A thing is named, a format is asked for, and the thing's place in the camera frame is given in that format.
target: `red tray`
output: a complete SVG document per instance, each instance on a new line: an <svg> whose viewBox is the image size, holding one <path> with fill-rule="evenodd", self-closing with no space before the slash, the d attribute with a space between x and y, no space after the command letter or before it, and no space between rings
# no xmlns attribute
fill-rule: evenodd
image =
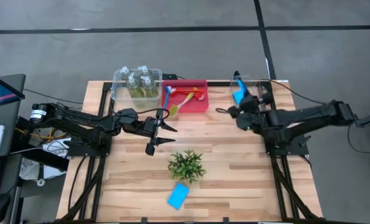
<svg viewBox="0 0 370 224"><path fill-rule="evenodd" d="M204 99L199 101L195 97L192 97L187 103L185 103L178 111L178 113L204 113L209 107L209 95L207 93L207 81L206 80L164 80L162 83L162 98L161 106L164 106L166 100L166 86L176 87L197 87L198 90L204 91ZM172 105L178 105L182 103L186 94L178 93L176 96L169 96L167 102L167 109L169 110Z"/></svg>

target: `artificial plant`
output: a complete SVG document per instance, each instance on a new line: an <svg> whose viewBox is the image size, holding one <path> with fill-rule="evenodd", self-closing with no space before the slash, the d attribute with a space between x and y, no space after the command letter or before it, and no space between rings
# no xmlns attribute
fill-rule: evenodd
<svg viewBox="0 0 370 224"><path fill-rule="evenodd" d="M203 177L206 171L202 169L202 155L203 153L198 154L193 150L185 151L185 155L178 152L171 154L174 157L173 161L168 162L171 178L179 178L179 181L189 181L191 184L196 182L197 178Z"/></svg>

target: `butcher block tabletop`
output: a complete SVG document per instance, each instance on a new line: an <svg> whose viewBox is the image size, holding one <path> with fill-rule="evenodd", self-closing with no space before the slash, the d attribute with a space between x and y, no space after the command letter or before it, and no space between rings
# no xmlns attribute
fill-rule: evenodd
<svg viewBox="0 0 370 224"><path fill-rule="evenodd" d="M83 112L98 114L103 83L88 83ZM275 83L272 88L278 109L295 109L287 89ZM240 130L228 114L215 111L232 106L228 86L210 86L208 95L206 113L179 114L166 120L178 132L160 129L158 136L176 142L156 147L154 156L145 154L148 138L124 132L113 138L103 174L98 222L140 222L142 217L150 222L219 222L223 217L239 222L281 220L272 166L262 137ZM132 106L116 103L115 111ZM140 114L140 119L147 116L155 116L155 112ZM202 165L207 174L199 182L188 185L189 194L176 210L167 203L178 182L170 178L168 160L173 152L188 149L203 153ZM70 189L81 159L70 160L57 218L67 213ZM310 165L300 156L288 156L288 161L295 191L313 213L322 216ZM71 206L82 193L87 167L88 158L79 170ZM290 217L285 190L284 197ZM92 199L93 192L88 198L85 218L90 217Z"/></svg>

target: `bottle cap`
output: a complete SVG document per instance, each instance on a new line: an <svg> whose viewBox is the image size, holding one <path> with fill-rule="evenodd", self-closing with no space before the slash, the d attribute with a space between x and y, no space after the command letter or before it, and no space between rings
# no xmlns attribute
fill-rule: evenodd
<svg viewBox="0 0 370 224"><path fill-rule="evenodd" d="M150 85L152 81L147 76L141 76L141 79L145 81L145 84Z"/></svg>
<svg viewBox="0 0 370 224"><path fill-rule="evenodd" d="M134 83L135 82L134 73L133 72L131 72L131 74L128 76L128 82L129 83Z"/></svg>
<svg viewBox="0 0 370 224"><path fill-rule="evenodd" d="M128 69L127 66L124 66L123 68L120 69L120 73L128 75L130 74L130 69Z"/></svg>
<svg viewBox="0 0 370 224"><path fill-rule="evenodd" d="M139 66L139 67L138 67L138 69L142 69L142 73L143 73L144 75L149 74L149 69L148 69L148 67L147 67L146 65Z"/></svg>

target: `blue object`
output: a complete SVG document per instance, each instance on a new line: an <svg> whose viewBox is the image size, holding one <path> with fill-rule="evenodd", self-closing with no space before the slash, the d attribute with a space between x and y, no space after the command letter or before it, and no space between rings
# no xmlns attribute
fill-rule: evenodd
<svg viewBox="0 0 370 224"><path fill-rule="evenodd" d="M236 104L239 105L243 97L245 97L249 91L247 90L247 86L241 79L237 80L237 84L239 85L240 90L233 93L232 96L234 97Z"/></svg>
<svg viewBox="0 0 370 224"><path fill-rule="evenodd" d="M177 186L175 186L170 198L168 198L167 203L173 206L176 210L179 210L188 193L189 188L183 184L177 183Z"/></svg>
<svg viewBox="0 0 370 224"><path fill-rule="evenodd" d="M170 91L168 90L168 87L167 86L166 86L165 89L166 89L167 94L166 94L166 100L164 101L163 109L166 109L167 102L168 102L168 97L170 96Z"/></svg>

